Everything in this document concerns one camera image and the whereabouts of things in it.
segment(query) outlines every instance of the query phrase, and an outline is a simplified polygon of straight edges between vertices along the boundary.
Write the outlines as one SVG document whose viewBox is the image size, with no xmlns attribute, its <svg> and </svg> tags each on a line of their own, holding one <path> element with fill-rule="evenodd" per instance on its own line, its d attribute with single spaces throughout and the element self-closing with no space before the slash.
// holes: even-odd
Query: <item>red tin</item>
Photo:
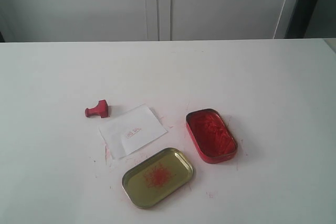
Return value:
<svg viewBox="0 0 336 224">
<path fill-rule="evenodd" d="M 216 164 L 227 161 L 237 153 L 238 144 L 217 111 L 205 109 L 191 112 L 186 117 L 186 126 L 205 162 Z"/>
</svg>

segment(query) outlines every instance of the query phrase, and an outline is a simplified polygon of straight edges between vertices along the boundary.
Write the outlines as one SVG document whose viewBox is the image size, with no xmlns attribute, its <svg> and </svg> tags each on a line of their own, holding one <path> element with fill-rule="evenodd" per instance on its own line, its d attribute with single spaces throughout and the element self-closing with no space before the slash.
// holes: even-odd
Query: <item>white paper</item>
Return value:
<svg viewBox="0 0 336 224">
<path fill-rule="evenodd" d="M 113 159 L 125 157 L 167 132 L 145 104 L 106 122 L 99 131 Z"/>
</svg>

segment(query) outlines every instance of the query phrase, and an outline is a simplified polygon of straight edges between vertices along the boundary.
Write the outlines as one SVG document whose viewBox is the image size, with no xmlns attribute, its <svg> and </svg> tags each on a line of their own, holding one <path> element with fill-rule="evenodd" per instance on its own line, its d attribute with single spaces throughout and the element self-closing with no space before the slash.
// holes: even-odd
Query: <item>gold tin lid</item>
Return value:
<svg viewBox="0 0 336 224">
<path fill-rule="evenodd" d="M 130 169 L 122 186 L 130 200 L 147 209 L 187 183 L 194 168 L 182 152 L 166 148 Z"/>
</svg>

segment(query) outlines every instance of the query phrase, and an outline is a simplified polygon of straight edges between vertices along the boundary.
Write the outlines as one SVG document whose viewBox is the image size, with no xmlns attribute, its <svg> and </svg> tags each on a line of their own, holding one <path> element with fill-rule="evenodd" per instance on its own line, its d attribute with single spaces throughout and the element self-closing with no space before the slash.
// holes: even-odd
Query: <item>metal tin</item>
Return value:
<svg viewBox="0 0 336 224">
<path fill-rule="evenodd" d="M 194 168 L 182 152 L 166 148 L 130 169 L 122 186 L 130 200 L 147 209 L 187 183 Z"/>
<path fill-rule="evenodd" d="M 205 109 L 191 112 L 186 117 L 186 126 L 205 162 L 216 164 L 227 161 L 237 153 L 238 144 L 217 111 Z"/>
</svg>

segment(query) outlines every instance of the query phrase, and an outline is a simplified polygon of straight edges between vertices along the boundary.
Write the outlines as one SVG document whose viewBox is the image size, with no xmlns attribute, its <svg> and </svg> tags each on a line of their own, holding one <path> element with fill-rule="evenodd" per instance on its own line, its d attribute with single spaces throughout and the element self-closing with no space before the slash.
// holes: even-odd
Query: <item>white tabletop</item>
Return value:
<svg viewBox="0 0 336 224">
<path fill-rule="evenodd" d="M 321 39 L 0 45 L 0 223 L 336 223 L 336 55 Z M 84 115 L 140 104 L 167 134 L 105 160 Z M 204 163 L 185 127 L 213 108 L 239 142 Z M 150 210 L 123 174 L 165 147 L 193 180 Z"/>
</svg>

